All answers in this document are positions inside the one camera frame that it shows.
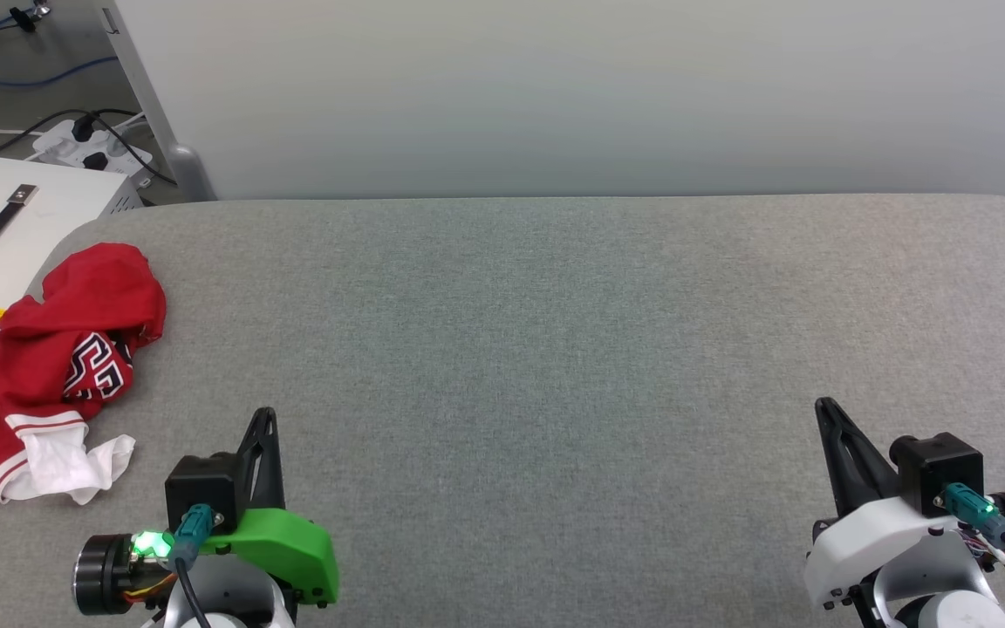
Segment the red and white garment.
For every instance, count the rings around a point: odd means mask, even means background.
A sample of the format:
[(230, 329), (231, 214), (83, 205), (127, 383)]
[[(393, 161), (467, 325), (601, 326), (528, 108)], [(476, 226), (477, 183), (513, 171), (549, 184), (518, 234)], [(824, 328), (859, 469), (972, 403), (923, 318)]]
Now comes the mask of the red and white garment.
[(68, 256), (0, 318), (0, 503), (84, 505), (126, 472), (136, 442), (86, 444), (89, 422), (134, 383), (134, 354), (162, 337), (167, 299), (147, 258), (102, 242)]

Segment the grey fabric sofa cushion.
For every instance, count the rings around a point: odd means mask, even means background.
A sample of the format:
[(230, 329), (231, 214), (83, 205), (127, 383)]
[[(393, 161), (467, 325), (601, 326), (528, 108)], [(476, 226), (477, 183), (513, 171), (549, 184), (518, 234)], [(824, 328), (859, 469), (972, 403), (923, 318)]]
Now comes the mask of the grey fabric sofa cushion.
[(246, 201), (72, 232), (147, 256), (160, 341), (92, 440), (114, 488), (0, 504), (0, 628), (79, 615), (92, 534), (277, 411), (340, 597), (304, 628), (858, 628), (809, 603), (814, 402), (885, 452), (957, 434), (1005, 490), (1005, 196)]

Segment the white power strip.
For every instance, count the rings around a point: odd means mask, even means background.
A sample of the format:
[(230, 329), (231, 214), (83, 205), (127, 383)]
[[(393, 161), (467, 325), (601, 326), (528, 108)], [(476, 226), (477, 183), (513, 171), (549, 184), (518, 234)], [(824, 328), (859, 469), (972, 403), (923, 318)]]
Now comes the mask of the white power strip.
[(137, 188), (144, 189), (154, 179), (147, 170), (154, 164), (153, 156), (117, 138), (119, 130), (118, 127), (108, 130), (92, 116), (63, 120), (33, 141), (33, 152), (40, 162), (122, 174)]

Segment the black left gripper motor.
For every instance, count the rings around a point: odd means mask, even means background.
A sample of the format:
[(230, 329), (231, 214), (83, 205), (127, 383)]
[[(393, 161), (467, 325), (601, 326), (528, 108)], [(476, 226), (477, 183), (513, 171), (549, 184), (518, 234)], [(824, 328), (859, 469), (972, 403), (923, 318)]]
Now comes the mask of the black left gripper motor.
[(72, 599), (81, 615), (124, 615), (132, 608), (131, 534), (96, 534), (84, 543), (72, 573)]

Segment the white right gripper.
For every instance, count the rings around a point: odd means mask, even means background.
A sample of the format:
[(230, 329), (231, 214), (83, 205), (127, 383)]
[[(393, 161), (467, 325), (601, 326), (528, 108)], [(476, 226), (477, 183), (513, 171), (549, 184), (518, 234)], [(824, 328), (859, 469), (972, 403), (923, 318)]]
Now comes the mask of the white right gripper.
[(890, 601), (954, 590), (990, 599), (992, 589), (956, 518), (925, 518), (893, 498), (899, 495), (896, 468), (833, 398), (815, 401), (815, 418), (842, 518), (818, 534), (807, 556), (804, 585), (810, 603), (836, 603), (870, 575), (876, 577), (871, 605), (877, 611), (885, 611)]

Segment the grey metal table leg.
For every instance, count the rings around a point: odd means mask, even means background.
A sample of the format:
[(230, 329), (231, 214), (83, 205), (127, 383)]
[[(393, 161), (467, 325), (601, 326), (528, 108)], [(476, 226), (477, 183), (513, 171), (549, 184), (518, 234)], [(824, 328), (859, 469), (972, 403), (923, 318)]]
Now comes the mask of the grey metal table leg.
[(92, 0), (92, 3), (100, 15), (100, 24), (122, 64), (137, 103), (142, 106), (151, 125), (160, 154), (170, 167), (184, 198), (191, 202), (215, 201), (218, 196), (212, 190), (200, 156), (191, 147), (178, 142), (170, 119), (165, 115), (145, 63), (145, 32), (143, 28), (132, 27), (123, 11), (124, 4), (128, 4), (129, 0)]

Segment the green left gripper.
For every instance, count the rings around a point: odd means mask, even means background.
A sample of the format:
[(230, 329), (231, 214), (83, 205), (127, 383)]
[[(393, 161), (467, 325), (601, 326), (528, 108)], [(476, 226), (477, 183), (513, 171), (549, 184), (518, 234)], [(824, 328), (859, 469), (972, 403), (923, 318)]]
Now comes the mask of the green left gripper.
[(277, 414), (258, 408), (236, 450), (235, 531), (214, 533), (204, 554), (236, 554), (300, 592), (300, 604), (338, 602), (338, 558), (332, 538), (317, 524), (286, 509)]

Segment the white equipment box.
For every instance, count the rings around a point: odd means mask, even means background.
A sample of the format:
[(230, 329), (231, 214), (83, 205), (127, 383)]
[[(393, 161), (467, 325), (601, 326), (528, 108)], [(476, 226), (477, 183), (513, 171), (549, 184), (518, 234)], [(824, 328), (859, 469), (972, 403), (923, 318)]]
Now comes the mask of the white equipment box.
[(56, 246), (76, 228), (142, 207), (122, 174), (0, 158), (0, 211), (20, 184), (38, 191), (0, 235), (0, 317), (27, 294)]

